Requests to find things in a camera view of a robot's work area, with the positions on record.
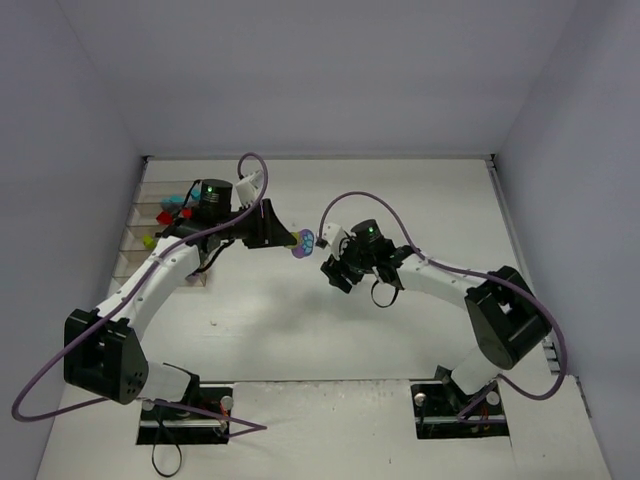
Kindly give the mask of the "purple oval flower brick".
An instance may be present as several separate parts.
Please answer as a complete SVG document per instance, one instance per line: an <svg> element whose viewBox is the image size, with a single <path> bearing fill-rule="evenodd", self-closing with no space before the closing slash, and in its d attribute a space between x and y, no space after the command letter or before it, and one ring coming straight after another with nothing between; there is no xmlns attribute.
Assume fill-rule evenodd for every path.
<svg viewBox="0 0 640 480"><path fill-rule="evenodd" d="M314 250L315 235L309 229L303 229L292 233L296 244L291 249L292 255L296 259L303 259L309 257Z"/></svg>

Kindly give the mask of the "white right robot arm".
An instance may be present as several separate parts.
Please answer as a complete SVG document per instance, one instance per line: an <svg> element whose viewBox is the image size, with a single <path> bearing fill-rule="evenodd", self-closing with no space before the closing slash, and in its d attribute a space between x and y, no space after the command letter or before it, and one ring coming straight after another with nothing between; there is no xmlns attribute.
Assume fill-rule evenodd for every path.
<svg viewBox="0 0 640 480"><path fill-rule="evenodd" d="M395 293L424 293L468 314L476 346L448 374L454 390L465 396L477 394L500 373L513 369L551 332L528 285L511 267L479 275L438 268L412 246L396 246L384 237L373 219L349 232L329 223L318 245L330 249L321 271L345 293L373 275Z"/></svg>

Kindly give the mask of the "teal long brick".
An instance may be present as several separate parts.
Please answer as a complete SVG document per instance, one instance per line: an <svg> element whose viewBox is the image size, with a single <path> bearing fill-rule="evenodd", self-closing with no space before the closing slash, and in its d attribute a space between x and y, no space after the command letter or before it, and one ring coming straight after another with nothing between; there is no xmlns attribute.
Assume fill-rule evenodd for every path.
<svg viewBox="0 0 640 480"><path fill-rule="evenodd" d="M161 208L166 211L172 211L179 209L184 202L184 197L179 195L173 195L163 198L160 202Z"/></svg>

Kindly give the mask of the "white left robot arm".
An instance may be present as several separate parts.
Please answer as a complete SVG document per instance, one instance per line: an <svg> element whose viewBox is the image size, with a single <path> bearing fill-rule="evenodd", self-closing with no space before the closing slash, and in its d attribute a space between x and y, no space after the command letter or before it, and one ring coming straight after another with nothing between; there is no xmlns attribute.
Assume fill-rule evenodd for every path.
<svg viewBox="0 0 640 480"><path fill-rule="evenodd" d="M74 310L64 325L66 383L127 405L135 400L186 401L194 374L150 362L141 341L155 314L223 242L249 249L293 246L296 239L266 198L267 179L254 172L238 183L207 179L189 216L170 221L134 274L93 310Z"/></svg>

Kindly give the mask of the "green square brick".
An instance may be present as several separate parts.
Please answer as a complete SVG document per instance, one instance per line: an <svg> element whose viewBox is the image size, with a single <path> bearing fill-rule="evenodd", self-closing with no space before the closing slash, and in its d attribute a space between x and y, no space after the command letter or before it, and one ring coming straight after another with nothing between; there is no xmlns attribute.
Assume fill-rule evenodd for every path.
<svg viewBox="0 0 640 480"><path fill-rule="evenodd" d="M149 235L142 237L142 244L147 250L153 250L156 247L156 239Z"/></svg>

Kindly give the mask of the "clear acrylic sorting container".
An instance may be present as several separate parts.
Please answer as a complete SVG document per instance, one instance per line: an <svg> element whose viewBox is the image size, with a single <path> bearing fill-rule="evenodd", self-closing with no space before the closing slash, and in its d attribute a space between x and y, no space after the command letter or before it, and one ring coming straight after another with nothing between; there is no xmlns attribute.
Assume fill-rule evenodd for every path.
<svg viewBox="0 0 640 480"><path fill-rule="evenodd" d="M111 293L143 265L156 247L161 232L180 212L188 191L190 198L183 212L190 215L190 208L199 199L199 187L191 190L192 185L192 181L142 182L138 185L119 244Z"/></svg>

